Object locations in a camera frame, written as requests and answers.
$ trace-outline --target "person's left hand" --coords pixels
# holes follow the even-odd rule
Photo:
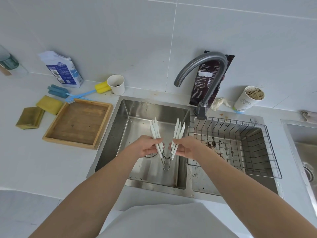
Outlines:
[[[157,153],[155,144],[161,143],[163,138],[153,139],[147,135],[141,135],[136,141],[134,141],[130,146],[131,152],[137,158],[144,157],[152,153]]]

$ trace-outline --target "square wooden tray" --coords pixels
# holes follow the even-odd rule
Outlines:
[[[112,104],[82,99],[65,103],[43,140],[81,148],[97,149],[108,124]]]

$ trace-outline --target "floor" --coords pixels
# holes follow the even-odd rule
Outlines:
[[[60,201],[26,192],[0,190],[0,237],[27,238]]]

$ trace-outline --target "forearm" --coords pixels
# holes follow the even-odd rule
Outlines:
[[[316,228],[282,198],[208,147],[200,147],[196,155],[224,200],[254,237],[317,237]]]
[[[95,238],[116,202],[137,157],[123,150],[78,185],[30,238]]]

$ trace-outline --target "person's left arm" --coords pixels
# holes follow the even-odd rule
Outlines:
[[[137,159],[157,152],[163,139],[142,135],[78,185],[29,238],[95,238]]]

